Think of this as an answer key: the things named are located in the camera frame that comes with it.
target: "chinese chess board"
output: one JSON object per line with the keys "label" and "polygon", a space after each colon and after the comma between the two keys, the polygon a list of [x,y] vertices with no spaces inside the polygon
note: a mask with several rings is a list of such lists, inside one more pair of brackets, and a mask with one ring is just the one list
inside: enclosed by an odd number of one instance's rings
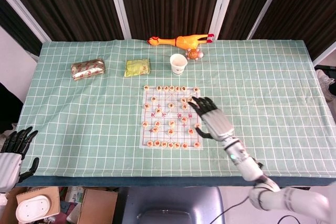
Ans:
{"label": "chinese chess board", "polygon": [[201,118],[188,104],[200,97],[199,88],[144,87],[140,148],[202,149],[202,138],[195,131]]}

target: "cable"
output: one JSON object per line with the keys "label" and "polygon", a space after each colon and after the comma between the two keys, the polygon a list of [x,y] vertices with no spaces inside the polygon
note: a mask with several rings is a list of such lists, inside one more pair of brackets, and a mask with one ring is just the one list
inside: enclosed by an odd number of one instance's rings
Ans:
{"label": "cable", "polygon": [[296,221],[298,222],[298,224],[301,224],[301,223],[299,222],[299,220],[298,220],[295,216],[293,216],[293,215],[285,215],[285,216],[282,216],[281,219],[278,221],[277,224],[280,224],[280,222],[281,222],[283,219],[285,219],[286,217],[293,217],[294,219],[296,219]]}
{"label": "cable", "polygon": [[234,207],[237,207],[237,206],[243,204],[245,201],[247,201],[247,199],[248,199],[248,196],[247,196],[242,202],[240,202],[240,203],[238,203],[238,204],[235,204],[235,205],[233,205],[233,206],[230,206],[228,209],[226,209],[224,212],[222,212],[220,215],[218,215],[212,222],[210,222],[210,224],[214,223],[214,222],[215,222],[221,215],[225,214],[225,213],[228,212],[230,209],[232,209],[232,208],[234,208]]}

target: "white cup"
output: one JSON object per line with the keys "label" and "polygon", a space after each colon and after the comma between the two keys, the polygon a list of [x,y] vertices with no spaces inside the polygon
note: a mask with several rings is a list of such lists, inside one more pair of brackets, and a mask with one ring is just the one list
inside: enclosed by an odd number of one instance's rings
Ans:
{"label": "white cup", "polygon": [[170,56],[170,65],[174,74],[182,74],[185,66],[187,66],[187,59],[180,54],[173,54]]}

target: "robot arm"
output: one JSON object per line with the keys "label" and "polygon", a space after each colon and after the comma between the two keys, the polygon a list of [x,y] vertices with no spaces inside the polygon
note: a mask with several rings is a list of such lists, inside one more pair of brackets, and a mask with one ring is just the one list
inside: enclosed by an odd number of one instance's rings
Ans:
{"label": "robot arm", "polygon": [[249,193],[253,206],[265,211],[290,210],[331,223],[329,202],[325,196],[291,187],[280,190],[275,182],[264,175],[256,161],[246,152],[243,143],[233,136],[233,126],[213,101],[207,97],[193,97],[193,100],[197,105],[192,102],[189,102],[189,105],[205,122],[209,131],[204,133],[196,128],[198,134],[203,138],[212,138],[221,142],[242,177],[246,181],[256,182],[256,186]]}
{"label": "robot arm", "polygon": [[36,157],[29,171],[20,174],[21,164],[29,149],[29,145],[38,131],[32,132],[33,127],[26,130],[15,131],[6,139],[0,151],[0,218],[7,204],[6,194],[26,178],[32,176],[39,163]]}

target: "shoe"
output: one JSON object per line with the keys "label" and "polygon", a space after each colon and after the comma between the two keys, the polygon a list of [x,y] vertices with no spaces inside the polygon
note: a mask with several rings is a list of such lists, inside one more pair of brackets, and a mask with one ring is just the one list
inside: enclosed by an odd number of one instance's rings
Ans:
{"label": "shoe", "polygon": [[319,79],[319,83],[324,94],[325,100],[327,102],[331,102],[336,98],[332,93],[329,91],[329,86],[335,83],[333,78],[329,78],[321,69],[316,70],[317,78]]}

